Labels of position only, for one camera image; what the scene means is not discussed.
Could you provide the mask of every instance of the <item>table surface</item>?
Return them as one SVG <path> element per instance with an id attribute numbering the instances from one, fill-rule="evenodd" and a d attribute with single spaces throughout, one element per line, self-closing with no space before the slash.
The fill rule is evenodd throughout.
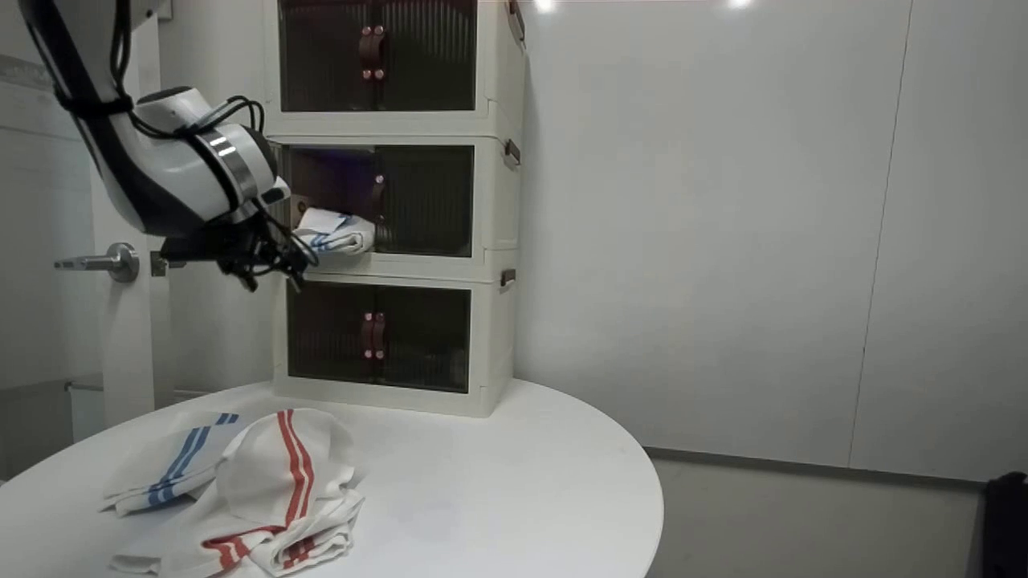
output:
<path id="1" fill-rule="evenodd" d="M 193 399 L 103 431 L 0 488 L 0 558 L 15 578 L 90 578 L 175 512 L 99 515 L 109 474 L 190 409 L 300 409 L 270 387 Z M 563 391 L 513 384 L 492 419 L 317 404 L 362 470 L 354 552 L 312 578 L 643 578 L 662 488 L 643 446 Z"/>

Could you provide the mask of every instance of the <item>white cabinet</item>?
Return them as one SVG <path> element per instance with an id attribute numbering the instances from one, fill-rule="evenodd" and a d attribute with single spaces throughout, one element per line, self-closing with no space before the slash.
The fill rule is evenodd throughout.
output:
<path id="1" fill-rule="evenodd" d="M 487 415 L 510 384 L 522 47 L 504 0 L 265 0 L 295 206 L 377 223 L 276 307 L 283 397 Z"/>

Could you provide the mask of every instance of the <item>white robot arm segment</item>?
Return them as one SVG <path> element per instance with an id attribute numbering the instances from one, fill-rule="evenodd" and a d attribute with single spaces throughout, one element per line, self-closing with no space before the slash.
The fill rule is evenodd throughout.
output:
<path id="1" fill-rule="evenodd" d="M 300 281 L 312 251 L 273 215 L 290 200 L 259 138 L 264 109 L 231 98 L 213 109 L 193 86 L 138 104 L 126 94 L 131 29 L 163 0 L 20 0 L 60 106 L 75 117 L 111 206 L 166 262 L 214 262 L 247 289 L 280 270 Z M 251 129 L 227 121 L 247 109 Z"/>

